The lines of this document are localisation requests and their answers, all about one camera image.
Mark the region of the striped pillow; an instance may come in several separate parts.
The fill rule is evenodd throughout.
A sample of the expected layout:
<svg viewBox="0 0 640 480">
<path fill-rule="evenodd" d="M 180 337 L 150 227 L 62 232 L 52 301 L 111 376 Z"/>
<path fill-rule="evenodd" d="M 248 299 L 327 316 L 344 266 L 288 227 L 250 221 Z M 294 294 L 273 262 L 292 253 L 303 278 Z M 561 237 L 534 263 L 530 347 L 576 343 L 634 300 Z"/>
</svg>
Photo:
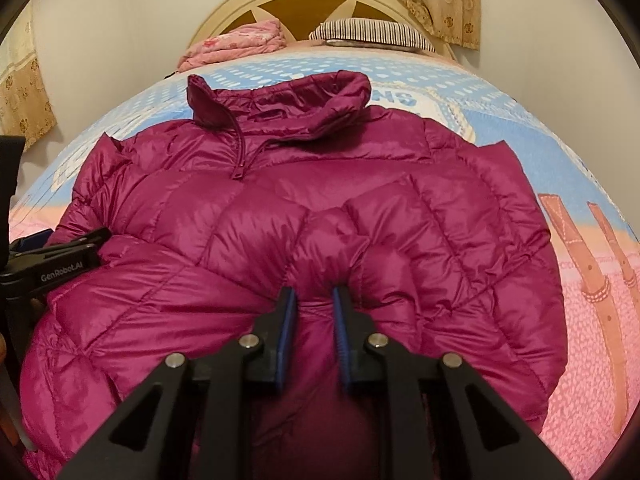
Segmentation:
<svg viewBox="0 0 640 480">
<path fill-rule="evenodd" d="M 374 20 L 373 18 L 341 18 L 318 25 L 308 36 L 309 40 L 341 40 L 384 44 L 413 50 L 431 51 L 431 40 L 411 25 Z"/>
</svg>

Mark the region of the cream wooden headboard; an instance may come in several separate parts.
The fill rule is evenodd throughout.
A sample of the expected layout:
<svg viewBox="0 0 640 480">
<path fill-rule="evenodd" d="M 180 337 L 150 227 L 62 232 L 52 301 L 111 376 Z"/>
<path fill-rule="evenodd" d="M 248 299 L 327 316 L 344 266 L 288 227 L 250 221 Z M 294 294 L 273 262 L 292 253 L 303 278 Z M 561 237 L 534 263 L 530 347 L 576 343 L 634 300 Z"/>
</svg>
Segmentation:
<svg viewBox="0 0 640 480">
<path fill-rule="evenodd" d="M 456 58 L 450 45 L 427 32 L 398 0 L 224 0 L 201 24 L 190 43 L 265 20 L 280 21 L 286 40 L 299 42 L 306 40 L 319 24 L 342 18 L 374 18 L 411 25 L 424 32 L 439 56 Z"/>
</svg>

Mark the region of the blue pink printed bedspread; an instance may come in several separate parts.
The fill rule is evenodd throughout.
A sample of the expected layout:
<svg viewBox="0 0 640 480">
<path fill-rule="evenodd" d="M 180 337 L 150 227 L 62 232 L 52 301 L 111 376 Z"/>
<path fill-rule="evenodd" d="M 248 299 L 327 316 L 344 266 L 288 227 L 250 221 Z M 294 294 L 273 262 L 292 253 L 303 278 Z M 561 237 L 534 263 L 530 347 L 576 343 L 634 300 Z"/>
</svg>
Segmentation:
<svg viewBox="0 0 640 480">
<path fill-rule="evenodd" d="M 639 243 L 579 157 L 518 102 L 466 70 L 432 58 L 314 47 L 172 75 L 81 133 L 11 212 L 14 236 L 48 226 L 70 204 L 82 165 L 102 136 L 125 141 L 162 122 L 188 119 L 188 79 L 255 90 L 309 76 L 353 72 L 370 81 L 372 104 L 445 126 L 477 146 L 506 144 L 520 162 L 558 263 L 567 361 L 534 433 L 576 479 L 611 456 L 639 402 Z"/>
</svg>

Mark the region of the magenta puffer jacket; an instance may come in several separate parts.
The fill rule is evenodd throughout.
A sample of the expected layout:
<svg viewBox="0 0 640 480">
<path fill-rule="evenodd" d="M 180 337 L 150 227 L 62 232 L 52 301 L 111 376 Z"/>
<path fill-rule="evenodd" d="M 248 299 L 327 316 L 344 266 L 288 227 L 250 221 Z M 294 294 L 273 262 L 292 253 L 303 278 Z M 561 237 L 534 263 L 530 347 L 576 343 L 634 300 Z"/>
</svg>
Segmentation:
<svg viewBox="0 0 640 480">
<path fill-rule="evenodd" d="M 259 479 L 367 479 L 374 426 L 338 382 L 333 298 L 410 351 L 461 354 L 540 431 L 567 361 L 558 263 L 518 158 L 371 103 L 336 72 L 255 90 L 188 79 L 188 119 L 102 136 L 52 242 L 110 230 L 47 296 L 21 376 L 25 462 L 52 479 L 171 352 L 207 356 L 280 290 L 298 299 L 284 393 L 260 404 Z"/>
</svg>

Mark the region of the beige side curtain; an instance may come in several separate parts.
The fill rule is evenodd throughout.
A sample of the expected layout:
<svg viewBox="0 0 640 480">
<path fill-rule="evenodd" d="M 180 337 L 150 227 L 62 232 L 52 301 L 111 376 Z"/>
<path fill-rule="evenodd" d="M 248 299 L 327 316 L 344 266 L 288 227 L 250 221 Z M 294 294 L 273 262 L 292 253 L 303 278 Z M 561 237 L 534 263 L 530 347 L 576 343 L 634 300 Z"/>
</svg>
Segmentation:
<svg viewBox="0 0 640 480">
<path fill-rule="evenodd" d="M 1 134 L 21 136 L 27 152 L 58 123 L 44 86 L 29 3 L 1 43 Z"/>
</svg>

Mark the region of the folded pink blanket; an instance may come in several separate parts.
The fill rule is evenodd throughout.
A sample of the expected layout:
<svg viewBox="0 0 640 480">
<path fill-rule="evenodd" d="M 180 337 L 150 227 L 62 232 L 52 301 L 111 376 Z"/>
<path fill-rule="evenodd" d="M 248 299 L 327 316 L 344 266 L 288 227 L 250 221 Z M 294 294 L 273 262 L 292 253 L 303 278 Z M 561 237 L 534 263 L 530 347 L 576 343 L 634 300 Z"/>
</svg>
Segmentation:
<svg viewBox="0 0 640 480">
<path fill-rule="evenodd" d="M 180 56 L 176 71 L 183 73 L 209 64 L 271 53 L 285 47 L 286 38 L 278 20 L 245 24 L 191 46 Z"/>
</svg>

